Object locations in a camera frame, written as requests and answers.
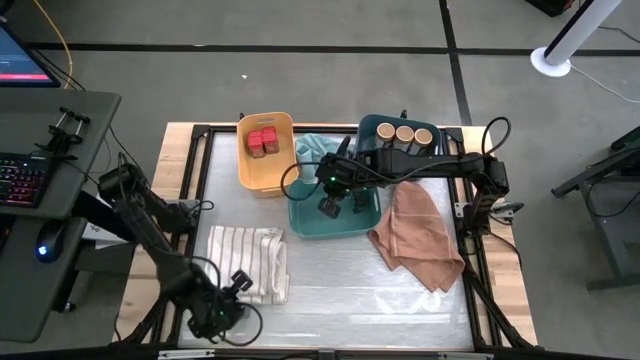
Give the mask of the light blue cloth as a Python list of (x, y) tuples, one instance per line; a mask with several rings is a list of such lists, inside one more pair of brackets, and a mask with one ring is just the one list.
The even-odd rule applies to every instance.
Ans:
[(296, 159), (302, 163), (299, 179), (308, 184), (316, 183), (318, 162), (329, 152), (336, 153), (341, 141), (322, 134), (308, 133), (296, 140)]

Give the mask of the backlit black keyboard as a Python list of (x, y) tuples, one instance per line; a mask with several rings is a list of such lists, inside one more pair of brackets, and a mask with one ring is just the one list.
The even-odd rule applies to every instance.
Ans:
[(53, 172), (48, 157), (0, 153), (0, 205), (37, 208)]

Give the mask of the red spice jar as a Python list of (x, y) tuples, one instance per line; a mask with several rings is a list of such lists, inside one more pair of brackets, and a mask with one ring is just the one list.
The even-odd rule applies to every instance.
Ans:
[(262, 143), (266, 154), (279, 152), (279, 140), (274, 126), (264, 127), (261, 131)]
[(263, 158), (266, 156), (261, 131), (251, 131), (248, 133), (247, 146), (252, 158)]

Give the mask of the grey desk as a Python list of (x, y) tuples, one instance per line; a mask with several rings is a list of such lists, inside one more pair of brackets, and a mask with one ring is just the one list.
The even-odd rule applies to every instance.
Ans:
[[(87, 219), (72, 209), (121, 103), (116, 93), (53, 88), (0, 88), (0, 152), (28, 154), (51, 138), (48, 127), (65, 107), (90, 118), (81, 130), (83, 142), (71, 147), (77, 159), (55, 171), (35, 209), (0, 206), (13, 216), (8, 239), (0, 250), (0, 341), (36, 341), (75, 262)], [(63, 250), (51, 263), (37, 259), (41, 228), (63, 222)]]

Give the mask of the black table frame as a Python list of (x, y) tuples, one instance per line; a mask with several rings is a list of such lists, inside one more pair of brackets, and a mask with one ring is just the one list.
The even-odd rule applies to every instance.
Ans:
[[(208, 183), (204, 170), (213, 163), (217, 135), (235, 135), (235, 122), (170, 122), (166, 125), (156, 164), (152, 189), (164, 198), (202, 198)], [(508, 320), (513, 331), (532, 345), (538, 343), (531, 316), (520, 260), (516, 254), (513, 231), (492, 220), (491, 233), (463, 240), (478, 278), (485, 291)], [(478, 318), (478, 333), (473, 341), (488, 347), (508, 347), (507, 335), (488, 310), (482, 298), (467, 282), (466, 294), (474, 296), (470, 312)], [(151, 259), (142, 250), (134, 252), (122, 304), (116, 320), (116, 334), (130, 334), (143, 321), (155, 303), (159, 285)]]

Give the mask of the black computer mouse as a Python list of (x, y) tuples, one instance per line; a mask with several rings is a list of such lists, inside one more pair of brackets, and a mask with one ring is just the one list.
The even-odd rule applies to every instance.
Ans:
[(40, 262), (54, 262), (63, 249), (64, 223), (52, 220), (40, 229), (36, 240), (36, 257)]

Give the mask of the yellow plastic bin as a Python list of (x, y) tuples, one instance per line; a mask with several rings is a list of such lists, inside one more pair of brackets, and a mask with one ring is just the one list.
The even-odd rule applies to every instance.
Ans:
[[(250, 152), (249, 135), (273, 127), (278, 152), (254, 158)], [(297, 161), (293, 120), (285, 112), (270, 112), (244, 116), (237, 124), (237, 169), (239, 182), (256, 197), (282, 196), (282, 175)]]

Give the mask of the small black block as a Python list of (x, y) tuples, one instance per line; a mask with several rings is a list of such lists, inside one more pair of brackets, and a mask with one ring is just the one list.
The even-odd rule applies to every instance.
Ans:
[(341, 207), (337, 202), (327, 201), (324, 197), (319, 201), (318, 210), (325, 216), (336, 219), (340, 214)]

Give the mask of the white striped towel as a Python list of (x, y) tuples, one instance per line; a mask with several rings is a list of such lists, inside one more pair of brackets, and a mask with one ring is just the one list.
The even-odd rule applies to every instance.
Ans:
[(213, 226), (207, 258), (218, 268), (221, 285), (230, 286), (232, 275), (242, 270), (253, 281), (238, 298), (251, 304), (282, 305), (288, 300), (287, 243), (280, 228)]

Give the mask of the black clamp with silver rods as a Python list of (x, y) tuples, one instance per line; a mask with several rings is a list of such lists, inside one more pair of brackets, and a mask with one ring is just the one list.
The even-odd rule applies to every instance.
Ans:
[[(80, 136), (80, 132), (84, 125), (88, 125), (91, 119), (80, 113), (76, 113), (66, 107), (60, 107), (59, 111), (61, 116), (55, 125), (48, 126), (48, 132), (51, 135), (51, 139), (47, 144), (38, 144), (35, 146), (39, 149), (51, 153), (53, 156), (63, 160), (76, 160), (75, 155), (71, 155), (69, 150), (72, 145), (79, 145), (83, 142), (83, 138)], [(75, 121), (77, 128), (73, 133), (68, 133), (63, 128), (63, 123), (66, 120)]]

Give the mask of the teal plastic bin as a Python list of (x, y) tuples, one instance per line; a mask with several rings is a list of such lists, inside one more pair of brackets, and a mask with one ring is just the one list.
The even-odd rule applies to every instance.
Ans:
[(302, 239), (325, 240), (333, 238), (365, 235), (381, 219), (380, 199), (377, 189), (361, 192), (364, 206), (355, 212), (356, 201), (353, 195), (338, 202), (340, 212), (332, 219), (323, 214), (318, 205), (326, 193), (318, 188), (304, 201), (289, 201), (289, 223), (292, 230)]

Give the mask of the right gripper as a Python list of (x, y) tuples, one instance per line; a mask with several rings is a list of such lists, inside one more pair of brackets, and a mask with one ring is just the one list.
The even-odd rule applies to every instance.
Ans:
[(353, 193), (353, 212), (359, 214), (367, 210), (370, 203), (368, 191), (365, 190), (366, 185), (358, 179), (358, 174), (363, 172), (363, 165), (365, 160), (361, 154), (329, 153), (324, 156), (315, 176), (326, 193), (326, 200), (337, 202)]

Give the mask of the computer monitor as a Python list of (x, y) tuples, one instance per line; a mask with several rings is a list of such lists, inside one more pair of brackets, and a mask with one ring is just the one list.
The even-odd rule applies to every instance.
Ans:
[(0, 21), (0, 87), (60, 87), (60, 81), (2, 21)]

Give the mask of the salmon pink cloth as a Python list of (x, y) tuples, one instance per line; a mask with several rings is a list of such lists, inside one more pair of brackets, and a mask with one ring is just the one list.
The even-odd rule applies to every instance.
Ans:
[(404, 267), (431, 292), (449, 291), (465, 268), (435, 202), (414, 182), (395, 187), (368, 238), (390, 270)]

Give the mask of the dark metal desk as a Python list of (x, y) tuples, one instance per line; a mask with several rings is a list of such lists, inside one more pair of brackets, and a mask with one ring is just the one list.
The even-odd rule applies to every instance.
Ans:
[(611, 269), (610, 277), (587, 282), (587, 290), (640, 285), (640, 126), (551, 193), (562, 198), (573, 191), (583, 198)]

